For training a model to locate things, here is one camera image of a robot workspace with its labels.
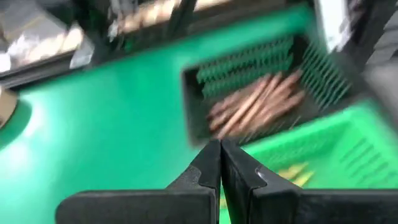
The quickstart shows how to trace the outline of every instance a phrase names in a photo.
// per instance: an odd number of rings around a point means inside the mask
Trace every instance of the green plastic crate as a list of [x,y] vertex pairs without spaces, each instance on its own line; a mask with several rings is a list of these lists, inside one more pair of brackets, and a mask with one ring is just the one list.
[[328,55],[323,42],[311,30],[313,25],[295,32],[286,30],[268,38],[272,41],[252,43],[186,69],[183,84],[191,142],[201,144],[211,137],[206,116],[218,100],[267,73],[283,71],[284,75],[290,75],[302,69],[299,85],[306,97],[300,106],[267,128],[239,136],[241,145],[313,120],[325,110],[355,97],[359,91],[347,79],[350,68]]
[[[397,146],[395,133],[364,102],[244,149],[274,172],[309,162],[305,170],[315,174],[306,189],[396,189]],[[221,209],[220,223],[228,220]]]

